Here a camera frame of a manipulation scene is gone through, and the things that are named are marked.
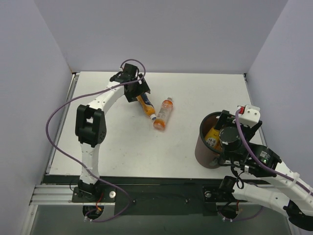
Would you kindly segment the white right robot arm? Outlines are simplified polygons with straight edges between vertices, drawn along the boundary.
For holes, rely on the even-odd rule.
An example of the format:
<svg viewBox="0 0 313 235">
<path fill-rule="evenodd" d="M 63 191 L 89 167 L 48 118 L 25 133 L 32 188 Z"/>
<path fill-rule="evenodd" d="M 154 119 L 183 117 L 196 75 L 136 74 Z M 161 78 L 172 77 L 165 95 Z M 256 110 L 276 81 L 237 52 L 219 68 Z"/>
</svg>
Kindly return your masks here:
<svg viewBox="0 0 313 235">
<path fill-rule="evenodd" d="M 235 115 L 223 110 L 218 117 L 221 153 L 219 166 L 229 167 L 219 187 L 223 200 L 234 197 L 272 209 L 306 231 L 313 230 L 313 188 L 290 170 L 270 148 L 250 143 L 262 125 L 260 109 L 240 106 Z"/>
</svg>

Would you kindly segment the yellow juice bottle blue cap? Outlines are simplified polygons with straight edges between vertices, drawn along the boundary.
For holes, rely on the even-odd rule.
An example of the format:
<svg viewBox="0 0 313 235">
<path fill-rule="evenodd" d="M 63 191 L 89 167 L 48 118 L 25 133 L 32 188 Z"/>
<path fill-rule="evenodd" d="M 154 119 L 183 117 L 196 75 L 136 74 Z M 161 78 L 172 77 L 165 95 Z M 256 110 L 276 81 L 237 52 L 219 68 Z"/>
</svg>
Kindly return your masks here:
<svg viewBox="0 0 313 235">
<path fill-rule="evenodd" d="M 219 138 L 219 130 L 215 129 L 213 126 L 209 132 L 205 135 L 204 139 L 215 150 L 221 151 L 220 138 Z"/>
</svg>

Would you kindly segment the orange bottle dark blue label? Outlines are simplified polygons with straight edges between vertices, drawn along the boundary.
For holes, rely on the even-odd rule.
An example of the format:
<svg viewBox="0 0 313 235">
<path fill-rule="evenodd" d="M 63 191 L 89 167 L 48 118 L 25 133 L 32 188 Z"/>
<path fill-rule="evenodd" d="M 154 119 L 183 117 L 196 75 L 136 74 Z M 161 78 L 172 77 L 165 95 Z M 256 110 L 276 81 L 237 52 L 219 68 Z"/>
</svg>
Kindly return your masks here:
<svg viewBox="0 0 313 235">
<path fill-rule="evenodd" d="M 156 111 L 154 109 L 154 106 L 150 102 L 148 96 L 143 93 L 139 96 L 136 97 L 137 101 L 140 103 L 144 113 L 151 119 L 155 120 L 156 119 Z"/>
</svg>

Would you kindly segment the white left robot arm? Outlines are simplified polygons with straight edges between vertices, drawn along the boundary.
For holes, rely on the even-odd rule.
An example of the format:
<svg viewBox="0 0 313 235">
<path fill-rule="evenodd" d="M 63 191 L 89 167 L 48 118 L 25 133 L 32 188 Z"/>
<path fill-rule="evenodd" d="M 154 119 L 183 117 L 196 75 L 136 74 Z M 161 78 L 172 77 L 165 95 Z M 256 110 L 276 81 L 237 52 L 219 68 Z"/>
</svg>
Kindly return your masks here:
<svg viewBox="0 0 313 235">
<path fill-rule="evenodd" d="M 98 159 L 100 144 L 107 134 L 105 114 L 122 96 L 134 102 L 137 96 L 150 92 L 139 68 L 128 63 L 109 79 L 107 89 L 87 105 L 79 105 L 76 111 L 75 135 L 81 146 L 83 164 L 78 188 L 91 202 L 101 194 Z"/>
</svg>

